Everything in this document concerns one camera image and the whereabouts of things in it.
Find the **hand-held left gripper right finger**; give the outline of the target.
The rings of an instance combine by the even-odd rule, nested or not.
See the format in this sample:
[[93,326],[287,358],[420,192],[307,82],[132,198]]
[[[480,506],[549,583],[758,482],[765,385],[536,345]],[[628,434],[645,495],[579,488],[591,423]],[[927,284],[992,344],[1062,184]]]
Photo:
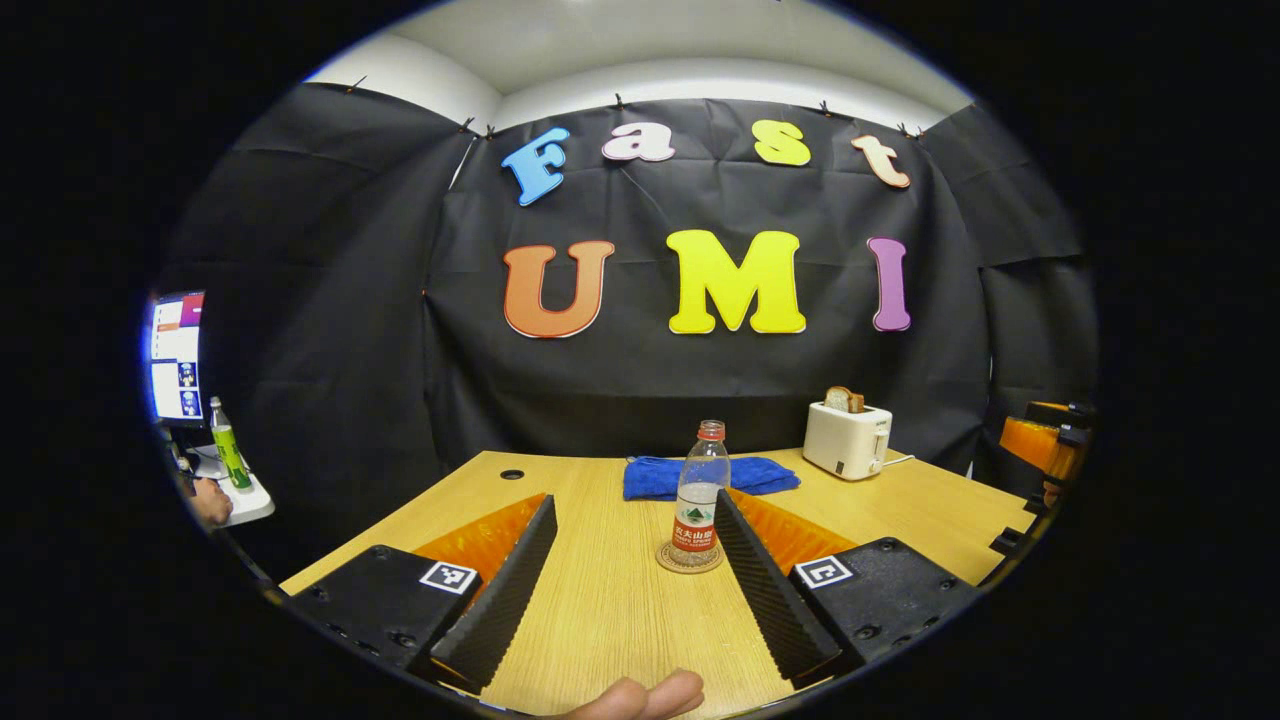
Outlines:
[[814,538],[787,515],[765,525],[768,502],[721,489],[716,533],[765,646],[795,689],[874,664],[956,618],[980,592],[905,542],[884,537],[837,551],[786,553]]

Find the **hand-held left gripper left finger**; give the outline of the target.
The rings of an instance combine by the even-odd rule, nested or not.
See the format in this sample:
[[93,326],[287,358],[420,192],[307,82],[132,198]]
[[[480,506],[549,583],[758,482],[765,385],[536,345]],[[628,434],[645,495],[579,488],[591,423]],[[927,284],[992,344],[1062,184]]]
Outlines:
[[375,660],[477,694],[515,638],[557,532],[553,496],[534,495],[415,552],[374,544],[287,605]]

